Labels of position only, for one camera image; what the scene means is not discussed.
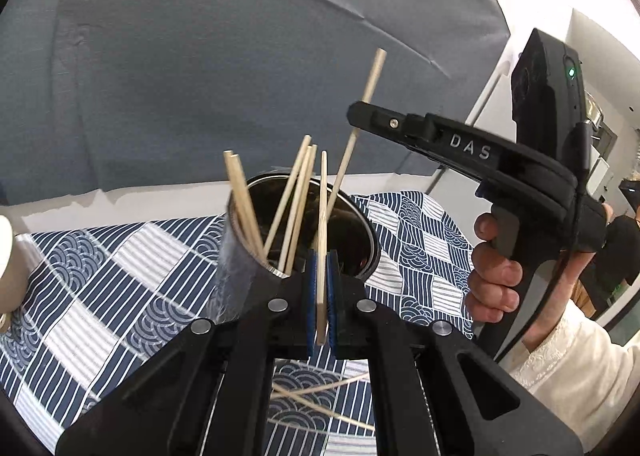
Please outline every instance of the beige ceramic object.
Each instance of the beige ceramic object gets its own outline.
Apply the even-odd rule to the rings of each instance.
[[[17,309],[27,293],[29,270],[15,244],[9,220],[0,216],[0,332],[8,328],[10,313]]]

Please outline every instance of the table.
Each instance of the table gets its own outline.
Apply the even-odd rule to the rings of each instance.
[[[369,298],[408,321],[449,320],[470,337],[472,248],[443,208],[414,191],[353,200],[382,245]],[[20,236],[33,273],[0,335],[0,384],[52,452],[66,427],[204,312],[223,224],[209,216]],[[290,390],[342,382],[304,395],[341,419],[273,396],[265,455],[376,453],[366,360],[336,360],[323,346],[303,362],[276,361],[273,381]]]

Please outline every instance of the cylindrical container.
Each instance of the cylindrical container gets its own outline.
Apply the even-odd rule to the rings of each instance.
[[[269,232],[287,178],[288,174],[263,174],[247,183],[263,240]],[[318,194],[319,182],[312,179],[306,198],[294,271],[303,269],[306,252],[318,229]],[[229,198],[216,285],[206,307],[207,317],[215,323],[237,319],[243,311],[276,295],[280,281],[286,276],[271,264],[277,264],[280,256],[289,208],[290,202],[271,246],[268,255],[270,266],[267,267],[247,248],[233,198]],[[362,280],[369,278],[380,261],[380,243],[373,227],[344,192],[338,193],[328,222],[327,249],[337,250],[342,273]]]
[[[27,293],[29,269],[15,244],[9,220],[0,216],[0,315],[17,309]],[[0,330],[8,327],[8,316],[0,321]]]

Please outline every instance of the gray curtain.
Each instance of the gray curtain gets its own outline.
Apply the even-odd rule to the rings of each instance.
[[[304,134],[334,173],[377,47],[373,102],[463,120],[509,31],[496,0],[9,0],[0,14],[0,193],[217,181],[290,166]],[[362,134],[350,173],[431,174]]]

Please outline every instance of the silver rivet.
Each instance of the silver rivet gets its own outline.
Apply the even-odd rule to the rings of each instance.
[[[289,307],[289,303],[284,299],[271,299],[267,306],[271,311],[279,313],[285,311]]]
[[[191,323],[191,333],[204,335],[211,330],[211,323],[206,319],[196,319]]]
[[[440,335],[441,337],[446,337],[453,331],[451,324],[447,321],[436,321],[431,325],[431,329],[436,335]]]
[[[358,310],[364,313],[371,313],[376,309],[376,303],[371,299],[360,299],[356,304]]]

